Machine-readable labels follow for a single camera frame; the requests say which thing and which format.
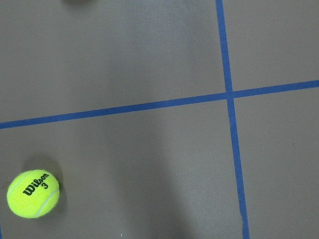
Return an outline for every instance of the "ball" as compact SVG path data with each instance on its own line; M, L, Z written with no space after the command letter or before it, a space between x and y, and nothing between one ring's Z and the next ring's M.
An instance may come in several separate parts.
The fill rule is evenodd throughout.
M17 176L8 188L10 209L23 218L39 218L50 212L59 200L59 183L45 170L31 170Z

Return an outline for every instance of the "floor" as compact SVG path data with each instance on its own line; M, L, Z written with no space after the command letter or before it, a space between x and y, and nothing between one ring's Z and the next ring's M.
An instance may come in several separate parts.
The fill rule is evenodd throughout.
M318 1L0 9L0 239L318 238ZM59 203L19 218L36 168Z

